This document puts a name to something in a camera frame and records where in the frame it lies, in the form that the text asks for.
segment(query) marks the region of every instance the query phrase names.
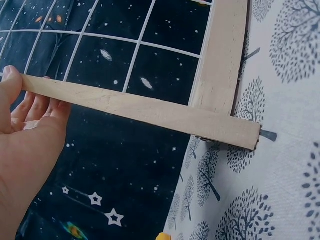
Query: dark blue fabric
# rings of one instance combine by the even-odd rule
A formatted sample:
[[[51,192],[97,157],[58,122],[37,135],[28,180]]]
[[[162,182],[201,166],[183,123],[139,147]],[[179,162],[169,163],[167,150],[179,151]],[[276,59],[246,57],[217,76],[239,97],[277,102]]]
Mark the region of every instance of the dark blue fabric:
[[[9,0],[0,16],[0,30],[10,29],[22,2]],[[52,2],[27,0],[14,29],[40,29]],[[137,40],[151,2],[100,0],[86,32]],[[58,0],[44,30],[81,32],[94,3]],[[185,0],[159,0],[143,40],[200,54],[209,9]],[[10,64],[23,73],[37,35],[12,32],[0,59],[1,70]],[[1,48],[7,36],[0,33]],[[27,73],[63,80],[78,39],[76,34],[42,33]],[[132,42],[83,36],[68,81],[122,91],[135,49]],[[141,45],[127,92],[187,105],[197,65],[197,58]],[[81,230],[85,237],[79,239],[155,239],[163,231],[189,137],[73,106],[65,148],[16,239],[69,240],[75,237],[66,230],[70,226]],[[103,198],[101,206],[91,205],[88,196],[94,192]],[[124,216],[122,227],[108,225],[105,214],[112,209]]]

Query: white star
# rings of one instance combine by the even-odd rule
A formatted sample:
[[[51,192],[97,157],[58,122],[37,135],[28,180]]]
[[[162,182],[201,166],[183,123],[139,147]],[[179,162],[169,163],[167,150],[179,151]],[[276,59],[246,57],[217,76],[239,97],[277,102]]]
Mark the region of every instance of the white star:
[[[62,191],[64,194],[68,194],[69,193],[69,189],[65,186],[62,188]]]
[[[91,205],[101,206],[102,196],[99,196],[96,192],[94,192],[92,195],[89,195],[88,197],[91,200]]]
[[[110,213],[105,213],[104,215],[105,215],[105,216],[108,218],[108,220],[109,220],[108,225],[113,225],[113,224],[115,224],[115,225],[118,225],[119,227],[122,227],[122,225],[121,225],[121,220],[122,220],[125,216],[118,214],[114,208],[112,209],[112,211],[111,211]]]

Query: wooden frame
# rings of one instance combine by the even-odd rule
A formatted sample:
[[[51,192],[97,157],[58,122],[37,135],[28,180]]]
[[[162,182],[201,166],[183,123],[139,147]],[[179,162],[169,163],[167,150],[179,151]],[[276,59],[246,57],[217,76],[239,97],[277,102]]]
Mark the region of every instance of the wooden frame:
[[[23,75],[23,89],[159,127],[254,150],[258,123],[230,116],[244,43],[248,0],[215,0],[210,38],[190,106],[71,82]]]

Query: yellow object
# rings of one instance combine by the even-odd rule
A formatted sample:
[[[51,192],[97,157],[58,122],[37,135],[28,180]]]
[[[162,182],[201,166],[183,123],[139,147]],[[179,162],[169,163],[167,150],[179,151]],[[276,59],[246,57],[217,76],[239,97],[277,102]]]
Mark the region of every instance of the yellow object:
[[[155,240],[171,240],[171,236],[166,234],[166,233],[163,233],[161,232]]]

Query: hand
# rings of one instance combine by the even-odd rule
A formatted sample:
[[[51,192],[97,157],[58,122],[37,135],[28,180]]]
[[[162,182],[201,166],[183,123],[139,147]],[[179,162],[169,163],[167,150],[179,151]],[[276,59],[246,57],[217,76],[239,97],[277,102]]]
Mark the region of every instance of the hand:
[[[22,90],[22,76],[5,67],[0,82],[0,239],[14,239],[34,197],[64,148],[71,105]]]

